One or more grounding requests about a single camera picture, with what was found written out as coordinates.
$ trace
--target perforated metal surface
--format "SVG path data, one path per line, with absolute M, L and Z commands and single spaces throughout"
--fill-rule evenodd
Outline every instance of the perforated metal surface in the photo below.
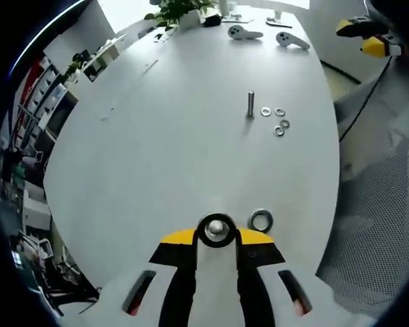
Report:
M 394 65 L 341 143 L 342 183 L 317 275 L 378 317 L 409 277 L 409 75 Z

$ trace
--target white table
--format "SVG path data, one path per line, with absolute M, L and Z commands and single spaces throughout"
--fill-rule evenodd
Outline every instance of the white table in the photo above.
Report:
M 271 10 L 251 9 L 234 41 L 232 24 L 151 36 L 126 50 L 80 99 L 57 139 L 44 179 L 48 204 L 71 255 L 95 287 L 148 261 L 160 239 L 212 212 L 245 227 L 273 213 L 270 235 L 287 261 L 314 274 L 333 223 L 339 143 L 326 78 L 315 50 L 275 41 Z M 247 92 L 256 118 L 245 119 Z M 286 111 L 290 129 L 273 135 Z

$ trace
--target potted plant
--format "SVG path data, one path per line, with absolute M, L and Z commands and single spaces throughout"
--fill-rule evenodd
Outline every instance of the potted plant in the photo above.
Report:
M 154 20 L 157 27 L 165 27 L 165 32 L 179 25 L 187 30 L 200 24 L 198 12 L 206 14 L 208 8 L 214 7 L 214 0 L 162 0 L 157 14 L 147 14 L 145 20 Z

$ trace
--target mesh panel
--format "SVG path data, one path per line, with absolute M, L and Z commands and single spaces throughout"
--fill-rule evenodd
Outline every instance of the mesh panel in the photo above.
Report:
M 340 185 L 317 275 L 341 306 L 378 317 L 409 277 L 409 101 L 373 98 L 341 144 L 342 174 L 363 168 Z

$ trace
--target metal washer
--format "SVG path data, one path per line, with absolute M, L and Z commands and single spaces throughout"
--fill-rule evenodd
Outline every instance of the metal washer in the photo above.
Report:
M 260 110 L 262 116 L 268 117 L 271 114 L 270 108 L 264 107 Z
M 274 135 L 280 137 L 280 136 L 283 136 L 285 134 L 285 130 L 283 129 L 282 126 L 278 125 L 278 126 L 274 127 L 273 133 L 274 133 Z
M 281 126 L 282 128 L 284 128 L 284 129 L 288 129 L 288 128 L 291 126 L 291 124 L 290 124 L 289 121 L 287 121 L 286 119 L 282 119 L 282 120 L 280 121 L 280 126 Z
M 274 113 L 279 117 L 283 117 L 285 115 L 285 112 L 280 108 L 274 109 Z
M 264 228 L 257 228 L 253 224 L 254 219 L 257 216 L 260 216 L 260 215 L 265 216 L 265 218 L 267 219 L 267 222 L 268 222 L 267 226 L 265 226 Z M 247 220 L 247 226 L 248 226 L 249 229 L 256 230 L 256 231 L 262 232 L 264 234 L 269 232 L 271 227 L 273 227 L 273 223 L 274 223 L 273 215 L 267 209 L 258 209 L 258 210 L 253 211 L 252 214 L 250 215 L 250 217 L 248 217 L 248 220 Z

